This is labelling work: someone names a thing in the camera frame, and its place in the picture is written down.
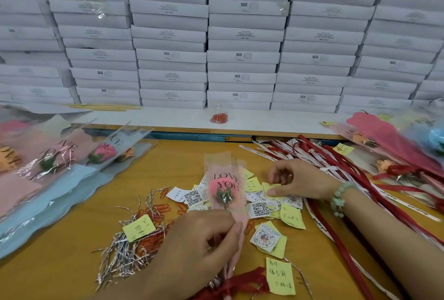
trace yellow sticky note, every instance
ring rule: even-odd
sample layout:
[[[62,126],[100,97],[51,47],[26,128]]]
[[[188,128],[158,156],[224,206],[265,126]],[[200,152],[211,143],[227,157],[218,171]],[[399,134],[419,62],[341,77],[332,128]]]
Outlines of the yellow sticky note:
[[[382,121],[389,121],[392,119],[390,115],[382,114],[382,113],[378,115],[378,118]]]
[[[271,215],[270,215],[270,217],[264,217],[265,219],[275,219],[275,218],[278,218],[278,219],[280,219],[281,218],[281,216],[280,216],[280,214],[279,214],[279,210],[276,210],[276,211],[272,211],[272,213],[271,213]]]
[[[245,179],[249,179],[250,177],[253,177],[254,174],[250,171],[248,171],[247,169],[244,169],[244,171],[242,172],[242,175],[244,176]]]
[[[297,229],[305,230],[305,224],[302,221],[301,210],[291,205],[281,204],[281,220]]]
[[[122,230],[125,232],[128,241],[132,243],[133,241],[154,232],[156,227],[148,215],[143,215],[141,218],[124,226]]]
[[[256,192],[262,190],[262,185],[259,183],[259,180],[257,177],[253,177],[251,179],[247,179],[245,181],[245,187],[244,190],[246,192]]]
[[[280,184],[269,184],[267,182],[262,182],[262,189],[264,190],[264,195],[265,197],[271,199],[271,200],[276,200],[276,201],[281,201],[283,200],[285,197],[270,197],[267,195],[267,191],[269,191],[271,188],[275,188],[275,187],[279,187]]]
[[[277,233],[281,234],[278,229],[276,229],[276,227],[273,225],[273,223],[269,220],[268,222],[264,223],[264,225],[268,226],[269,228],[272,228],[273,230],[275,230]],[[263,249],[261,249],[260,247],[256,248],[261,251],[264,252],[266,254],[270,254],[276,258],[279,259],[283,259],[284,258],[284,254],[285,254],[285,246],[287,244],[287,237],[285,235],[281,235],[281,237],[279,238],[279,241],[277,242],[276,246],[273,248],[273,250],[271,250],[271,252],[267,252]]]
[[[341,155],[347,156],[354,150],[354,148],[339,143],[336,147],[333,148],[333,150],[340,153]]]
[[[323,124],[324,126],[333,126],[334,124],[336,124],[336,122],[333,121],[321,121],[321,124]]]
[[[267,258],[267,282],[270,292],[278,295],[296,295],[294,289],[293,271],[290,263]]]

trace right hand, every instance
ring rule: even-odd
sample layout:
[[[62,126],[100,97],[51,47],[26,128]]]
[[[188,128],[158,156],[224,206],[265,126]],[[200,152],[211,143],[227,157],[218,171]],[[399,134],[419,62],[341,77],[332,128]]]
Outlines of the right hand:
[[[270,189],[269,196],[297,195],[326,201],[330,201],[343,184],[310,163],[298,159],[275,162],[269,171],[269,182],[282,184]]]

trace pile of paper clips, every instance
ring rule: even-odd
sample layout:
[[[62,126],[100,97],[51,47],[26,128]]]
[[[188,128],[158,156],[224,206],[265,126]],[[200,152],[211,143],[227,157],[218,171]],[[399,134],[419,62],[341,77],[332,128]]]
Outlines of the pile of paper clips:
[[[127,207],[116,206],[128,210],[132,214],[130,219],[119,222],[122,227],[134,222],[143,215],[148,215],[156,226],[156,231],[132,243],[128,241],[124,232],[121,231],[114,235],[110,247],[94,251],[102,251],[102,261],[96,280],[98,284],[97,290],[110,283],[112,284],[114,278],[125,278],[135,274],[153,260],[172,224],[164,223],[164,215],[159,211],[158,206],[153,203],[154,195],[165,189],[168,189],[168,187],[155,190],[154,192],[150,190],[148,196],[145,198],[146,209],[140,209],[141,202],[140,198],[137,197],[139,207],[136,213]]]

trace circular printed design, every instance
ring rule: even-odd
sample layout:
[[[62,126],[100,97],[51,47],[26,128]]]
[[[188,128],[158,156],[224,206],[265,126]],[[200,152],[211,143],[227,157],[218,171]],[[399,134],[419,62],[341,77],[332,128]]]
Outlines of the circular printed design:
[[[270,230],[260,229],[254,234],[254,242],[259,247],[273,247],[276,242],[276,238]]]

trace person's arm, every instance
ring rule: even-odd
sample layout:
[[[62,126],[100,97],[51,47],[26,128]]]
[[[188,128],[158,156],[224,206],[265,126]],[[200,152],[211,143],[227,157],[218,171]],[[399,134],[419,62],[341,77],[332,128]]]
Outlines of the person's arm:
[[[190,211],[175,220],[142,271],[88,300],[185,300],[203,289],[239,250],[242,223],[228,210]],[[218,247],[208,240],[226,234]]]
[[[301,160],[275,162],[270,182],[282,183],[270,196],[300,195],[330,201],[342,182]],[[343,213],[376,250],[415,300],[444,298],[444,253],[362,192],[347,189]]]

